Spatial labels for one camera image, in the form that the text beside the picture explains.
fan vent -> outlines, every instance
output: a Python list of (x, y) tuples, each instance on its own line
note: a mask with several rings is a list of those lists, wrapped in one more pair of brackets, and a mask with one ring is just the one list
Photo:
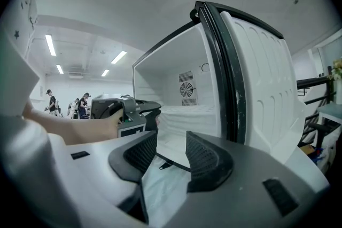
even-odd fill
[(197, 99), (182, 99), (182, 106), (197, 106)]
[(183, 97), (190, 97), (193, 94), (192, 84), (185, 82), (181, 85), (180, 92)]
[(192, 71), (181, 73), (179, 78), (180, 78), (180, 83), (193, 80)]

ceiling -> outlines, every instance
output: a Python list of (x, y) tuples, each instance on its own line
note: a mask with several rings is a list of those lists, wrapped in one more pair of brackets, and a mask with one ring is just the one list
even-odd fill
[[(56, 56), (50, 54), (45, 35), (52, 35)], [(116, 64), (112, 60), (126, 51)], [(132, 79), (132, 64), (144, 52), (117, 41), (84, 33), (73, 29), (38, 26), (30, 47), (30, 58), (34, 59), (47, 75), (59, 75), (56, 65), (61, 65), (64, 75), (61, 77), (77, 77), (85, 80)], [(105, 77), (103, 71), (109, 69)]]
[(49, 73), (57, 72), (55, 64), (49, 65), (52, 57), (44, 40), (49, 32), (64, 70), (81, 68), (95, 77), (110, 65), (120, 47), (128, 48), (108, 78), (130, 80), (131, 64), (189, 22), (196, 1), (229, 5), (265, 21), (284, 35), (291, 54), (311, 48), (342, 27), (330, 0), (37, 0), (36, 54), (42, 54)]

black shirt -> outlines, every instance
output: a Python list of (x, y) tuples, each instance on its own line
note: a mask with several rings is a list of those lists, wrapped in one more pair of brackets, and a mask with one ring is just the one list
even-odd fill
[(83, 107), (81, 107), (81, 102), (83, 102), (83, 105), (86, 106), (88, 103), (84, 98), (81, 98), (81, 100), (79, 101), (79, 111), (83, 111), (85, 110)]
[(50, 97), (50, 104), (49, 104), (49, 106), (51, 106), (52, 103), (54, 103), (54, 105), (52, 107), (50, 107), (50, 112), (56, 110), (56, 99), (55, 99), (54, 96)]

ceiling vent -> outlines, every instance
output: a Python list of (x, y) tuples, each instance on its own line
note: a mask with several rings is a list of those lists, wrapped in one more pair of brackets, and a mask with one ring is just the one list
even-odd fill
[(83, 78), (83, 73), (69, 72), (69, 78), (70, 79), (82, 79)]

device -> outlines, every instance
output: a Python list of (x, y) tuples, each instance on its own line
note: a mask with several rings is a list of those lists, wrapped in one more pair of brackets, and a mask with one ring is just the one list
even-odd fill
[(156, 116), (160, 114), (161, 105), (152, 101), (135, 100), (130, 96), (116, 98), (103, 94), (91, 101), (90, 118), (104, 119), (123, 109), (123, 116), (118, 125), (118, 137), (124, 137), (145, 130), (158, 131)]
[[(41, 221), (147, 227), (142, 177), (156, 154), (154, 131), (66, 146), (33, 121), (0, 116), (0, 123), (5, 178)], [(188, 131), (186, 156), (186, 200), (164, 228), (292, 227), (320, 196), (272, 156), (242, 144)]]

